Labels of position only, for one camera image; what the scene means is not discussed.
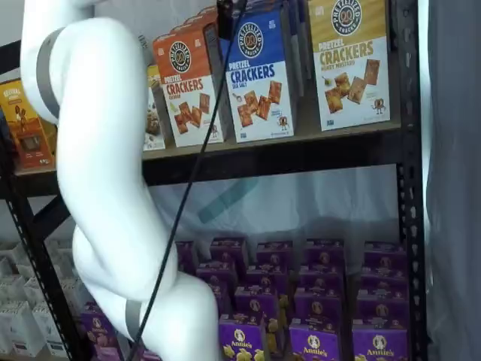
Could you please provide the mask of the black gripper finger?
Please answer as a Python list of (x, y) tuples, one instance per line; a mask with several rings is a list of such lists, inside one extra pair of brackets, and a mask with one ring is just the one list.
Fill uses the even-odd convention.
[(234, 32), (235, 7), (236, 3), (232, 0), (216, 1), (218, 33), (221, 39), (230, 39)]

